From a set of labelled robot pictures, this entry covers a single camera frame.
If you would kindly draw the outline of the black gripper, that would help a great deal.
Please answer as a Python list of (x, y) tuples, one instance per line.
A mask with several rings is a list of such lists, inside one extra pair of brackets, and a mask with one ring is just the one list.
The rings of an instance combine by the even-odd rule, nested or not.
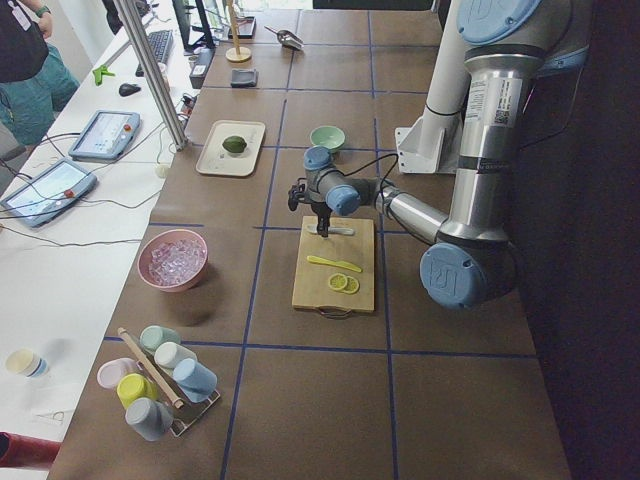
[(318, 216), (316, 232), (321, 237), (329, 236), (331, 209), (325, 202), (311, 202), (312, 211)]

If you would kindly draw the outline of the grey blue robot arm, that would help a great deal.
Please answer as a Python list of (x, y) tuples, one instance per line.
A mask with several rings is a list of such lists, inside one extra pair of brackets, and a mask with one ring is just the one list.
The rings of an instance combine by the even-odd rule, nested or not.
[(305, 152), (305, 175), (288, 205), (309, 205), (320, 235), (332, 214), (372, 206), (428, 248), (420, 277), (430, 297), (465, 309), (509, 293), (517, 262), (505, 232), (507, 176), (533, 82), (581, 67), (589, 49), (589, 1), (451, 3), (422, 115), (396, 130), (404, 173), (454, 175), (448, 212), (385, 179), (352, 179), (330, 151)]

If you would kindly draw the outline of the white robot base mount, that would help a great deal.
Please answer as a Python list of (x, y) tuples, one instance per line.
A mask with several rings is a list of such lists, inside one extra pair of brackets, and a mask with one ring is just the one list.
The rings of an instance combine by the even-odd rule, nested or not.
[(395, 130), (403, 173), (453, 173), (462, 137), (462, 111), (470, 75), (464, 66), (467, 44), (457, 27), (461, 3), (452, 1), (446, 16), (422, 115), (410, 127)]

